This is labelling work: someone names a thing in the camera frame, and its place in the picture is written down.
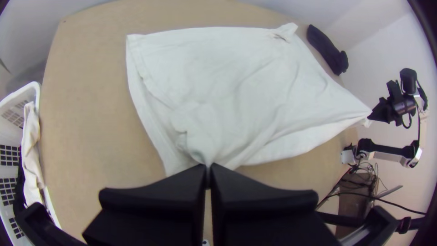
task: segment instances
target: cable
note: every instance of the cable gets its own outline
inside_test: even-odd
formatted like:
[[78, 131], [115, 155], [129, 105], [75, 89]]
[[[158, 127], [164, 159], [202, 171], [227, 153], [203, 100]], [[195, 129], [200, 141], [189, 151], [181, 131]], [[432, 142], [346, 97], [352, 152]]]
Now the cable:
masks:
[[420, 214], [420, 215], [426, 215], [426, 213], [415, 211], [415, 210], [406, 208], [404, 206], [401, 206], [399, 204], [392, 203], [392, 202], [389, 202], [389, 201], [386, 201], [386, 200], [383, 200], [383, 199], [380, 199], [380, 198], [377, 198], [377, 197], [374, 197], [374, 196], [371, 196], [371, 195], [364, 195], [364, 194], [354, 193], [354, 192], [340, 192], [340, 193], [337, 193], [337, 194], [334, 194], [334, 195], [329, 195], [329, 196], [325, 197], [325, 199], [328, 199], [328, 198], [336, 196], [336, 195], [346, 195], [346, 194], [349, 194], [349, 195], [359, 195], [359, 196], [368, 197], [368, 198], [371, 198], [371, 199], [374, 199], [374, 200], [378, 200], [378, 201], [390, 204], [390, 205], [398, 207], [398, 208], [402, 208], [403, 210], [406, 210], [406, 211], [411, 212], [411, 213]]
[[402, 118], [402, 126], [403, 126], [405, 129], [410, 129], [410, 127], [411, 127], [411, 125], [412, 125], [411, 114], [410, 114], [410, 113], [408, 113], [408, 118], [410, 119], [410, 124], [409, 124], [408, 126], [405, 125], [405, 123], [404, 123], [404, 119]]

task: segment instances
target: tan table surface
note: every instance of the tan table surface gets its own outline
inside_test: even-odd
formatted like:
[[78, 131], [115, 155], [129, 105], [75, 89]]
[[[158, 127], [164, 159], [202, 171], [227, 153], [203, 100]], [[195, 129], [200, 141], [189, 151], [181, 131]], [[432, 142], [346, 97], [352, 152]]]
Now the tan table surface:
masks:
[[[63, 230], [82, 240], [101, 209], [97, 195], [102, 188], [164, 178], [127, 87], [127, 34], [207, 26], [277, 28], [292, 21], [255, 6], [209, 0], [121, 0], [62, 20], [46, 66], [40, 116], [43, 172]], [[306, 42], [305, 25], [298, 33]], [[340, 151], [356, 141], [356, 131], [347, 130], [307, 154], [237, 171], [274, 187], [314, 189], [324, 197], [347, 170]], [[204, 234], [211, 241], [208, 200]]]

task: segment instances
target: white wall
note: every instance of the white wall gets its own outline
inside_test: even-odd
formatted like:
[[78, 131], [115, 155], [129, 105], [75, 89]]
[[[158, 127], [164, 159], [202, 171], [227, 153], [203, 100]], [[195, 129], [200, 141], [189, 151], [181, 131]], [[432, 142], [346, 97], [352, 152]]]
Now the white wall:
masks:
[[[386, 82], [399, 79], [399, 71], [405, 67], [417, 71], [418, 80], [429, 100], [427, 145], [422, 158], [413, 169], [400, 164], [378, 161], [380, 177], [389, 188], [404, 187], [384, 197], [413, 210], [426, 212], [437, 180], [437, 71], [429, 44], [414, 13], [409, 10], [402, 18], [379, 30], [358, 45], [346, 51], [349, 69], [341, 77], [352, 93], [369, 107], [378, 103], [379, 97], [387, 97]], [[417, 137], [417, 117], [413, 126], [406, 130], [394, 123], [374, 122], [370, 128], [358, 130], [360, 138], [372, 138], [375, 143], [402, 147]], [[421, 217], [391, 205], [378, 202], [393, 216]], [[399, 235], [395, 233], [387, 245], [409, 245], [416, 231]]]
[[339, 49], [347, 50], [398, 20], [410, 10], [407, 0], [362, 0], [323, 29]]
[[239, 0], [292, 16], [303, 23], [327, 28], [363, 0]]
[[239, 0], [313, 24], [347, 50], [406, 14], [407, 0]]
[[111, 0], [10, 0], [0, 15], [0, 59], [11, 74], [47, 59], [61, 18]]

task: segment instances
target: white towel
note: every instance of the white towel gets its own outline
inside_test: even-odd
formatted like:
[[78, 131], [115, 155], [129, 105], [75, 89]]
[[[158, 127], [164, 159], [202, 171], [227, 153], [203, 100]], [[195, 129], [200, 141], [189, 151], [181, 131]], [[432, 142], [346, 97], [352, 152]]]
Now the white towel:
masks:
[[42, 177], [38, 148], [36, 147], [39, 140], [39, 117], [35, 112], [35, 103], [29, 102], [24, 106], [23, 139], [21, 140], [21, 165], [26, 179], [23, 192], [27, 206], [35, 202], [45, 204], [40, 192], [46, 184]]
[[293, 157], [371, 110], [333, 81], [289, 23], [128, 35], [128, 85], [172, 175]]

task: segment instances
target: black cable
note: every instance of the black cable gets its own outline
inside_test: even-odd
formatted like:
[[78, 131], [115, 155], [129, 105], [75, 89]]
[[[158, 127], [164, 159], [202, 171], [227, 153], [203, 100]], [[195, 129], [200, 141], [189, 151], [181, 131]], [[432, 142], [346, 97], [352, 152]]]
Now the black cable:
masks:
[[406, 208], [406, 207], [404, 207], [404, 206], [401, 206], [401, 205], [399, 205], [399, 204], [396, 204], [396, 203], [392, 203], [392, 202], [389, 202], [389, 201], [383, 200], [383, 199], [381, 199], [381, 198], [377, 198], [377, 197], [374, 197], [374, 196], [371, 196], [371, 195], [364, 195], [364, 194], [360, 194], [360, 193], [354, 193], [354, 192], [340, 192], [340, 193], [337, 193], [337, 194], [334, 194], [334, 195], [329, 195], [329, 196], [325, 197], [325, 199], [328, 199], [328, 198], [333, 197], [333, 196], [336, 196], [336, 195], [346, 195], [346, 194], [349, 194], [349, 195], [359, 195], [359, 196], [368, 197], [368, 198], [371, 198], [371, 199], [374, 199], [374, 200], [378, 200], [378, 201], [381, 201], [381, 202], [384, 202], [384, 203], [390, 204], [390, 205], [395, 206], [395, 207], [398, 207], [398, 208], [402, 208], [403, 210], [406, 210], [406, 211], [411, 212], [411, 213], [420, 214], [420, 215], [426, 215], [426, 213], [419, 212], [419, 211], [415, 211], [415, 210], [412, 210], [412, 209]]
[[410, 129], [410, 127], [411, 127], [411, 125], [412, 125], [411, 114], [410, 114], [410, 113], [408, 113], [408, 118], [410, 119], [410, 124], [409, 124], [408, 126], [405, 125], [405, 123], [404, 123], [404, 119], [402, 118], [402, 126], [403, 126], [405, 129]]
[[417, 133], [417, 143], [420, 145], [420, 112], [419, 112], [419, 105], [416, 103], [416, 109], [417, 109], [417, 125], [419, 127], [419, 131]]

